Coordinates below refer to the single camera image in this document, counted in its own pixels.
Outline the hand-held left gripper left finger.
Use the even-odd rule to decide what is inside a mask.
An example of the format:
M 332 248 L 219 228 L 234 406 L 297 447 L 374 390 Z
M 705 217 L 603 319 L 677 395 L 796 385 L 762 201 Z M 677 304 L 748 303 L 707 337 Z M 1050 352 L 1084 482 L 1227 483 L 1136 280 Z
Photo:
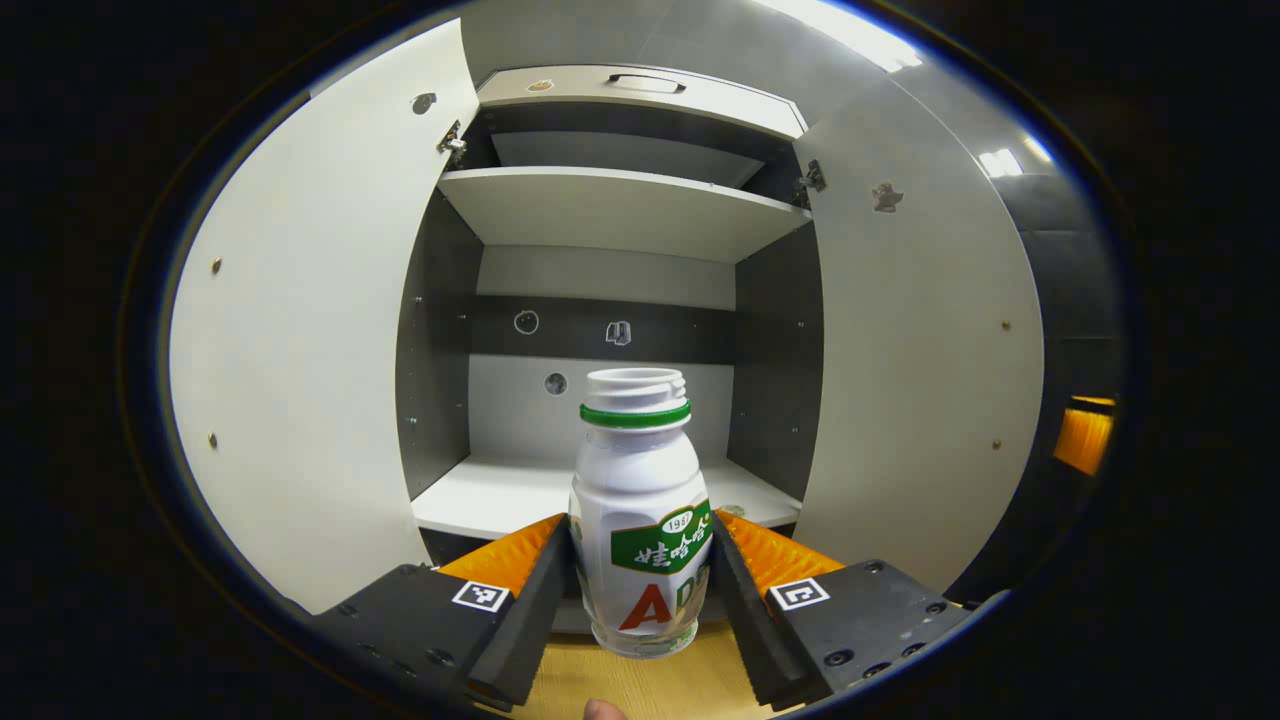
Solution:
M 572 560 L 559 512 L 444 566 L 394 568 L 307 626 L 397 705 L 508 712 L 531 694 Z

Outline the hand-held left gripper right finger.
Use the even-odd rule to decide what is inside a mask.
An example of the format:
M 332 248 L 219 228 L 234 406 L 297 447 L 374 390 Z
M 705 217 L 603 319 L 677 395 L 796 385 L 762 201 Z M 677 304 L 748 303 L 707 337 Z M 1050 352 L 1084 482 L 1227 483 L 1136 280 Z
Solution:
M 844 565 L 730 512 L 712 527 L 712 589 L 756 702 L 776 711 L 865 694 L 988 614 L 881 559 Z

